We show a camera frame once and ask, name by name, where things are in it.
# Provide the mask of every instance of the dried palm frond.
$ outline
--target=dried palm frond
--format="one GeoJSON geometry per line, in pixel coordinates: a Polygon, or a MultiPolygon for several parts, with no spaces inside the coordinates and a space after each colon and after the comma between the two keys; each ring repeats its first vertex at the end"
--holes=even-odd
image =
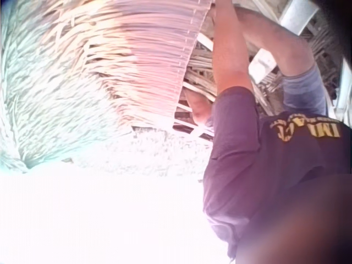
{"type": "Polygon", "coordinates": [[[17,0],[2,21],[0,167],[171,128],[210,0],[17,0]]]}

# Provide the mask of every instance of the bright sky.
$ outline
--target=bright sky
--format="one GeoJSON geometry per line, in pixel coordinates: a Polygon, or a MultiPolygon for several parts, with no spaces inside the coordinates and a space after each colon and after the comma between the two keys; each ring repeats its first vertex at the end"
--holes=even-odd
{"type": "Polygon", "coordinates": [[[0,189],[0,263],[229,261],[191,177],[126,178],[52,163],[2,175],[0,189]]]}

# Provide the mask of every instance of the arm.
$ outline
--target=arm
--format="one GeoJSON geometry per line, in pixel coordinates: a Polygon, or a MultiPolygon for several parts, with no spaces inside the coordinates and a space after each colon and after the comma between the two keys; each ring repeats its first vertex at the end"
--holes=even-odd
{"type": "Polygon", "coordinates": [[[270,51],[285,76],[297,76],[312,68],[313,52],[304,39],[255,11],[235,9],[245,39],[270,51]]]}
{"type": "Polygon", "coordinates": [[[213,72],[218,95],[241,86],[253,92],[248,75],[248,51],[231,0],[216,0],[213,72]]]}

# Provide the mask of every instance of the man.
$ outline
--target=man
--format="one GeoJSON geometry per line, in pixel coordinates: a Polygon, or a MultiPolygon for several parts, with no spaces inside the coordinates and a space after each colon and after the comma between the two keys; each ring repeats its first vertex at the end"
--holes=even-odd
{"type": "Polygon", "coordinates": [[[344,263],[352,177],[338,174],[351,173],[351,130],[326,117],[312,50],[231,0],[216,0],[211,13],[218,97],[213,106],[191,91],[186,97],[195,122],[214,129],[203,181],[213,230],[236,264],[344,263]],[[270,51],[285,76],[278,116],[259,120],[245,39],[270,51]]]}

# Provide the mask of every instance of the raised arm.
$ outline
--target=raised arm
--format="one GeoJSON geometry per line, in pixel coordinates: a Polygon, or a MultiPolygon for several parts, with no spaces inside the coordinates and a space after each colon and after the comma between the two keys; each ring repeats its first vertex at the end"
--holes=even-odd
{"type": "Polygon", "coordinates": [[[213,72],[218,95],[233,86],[252,92],[248,51],[231,0],[216,0],[213,72]]]}

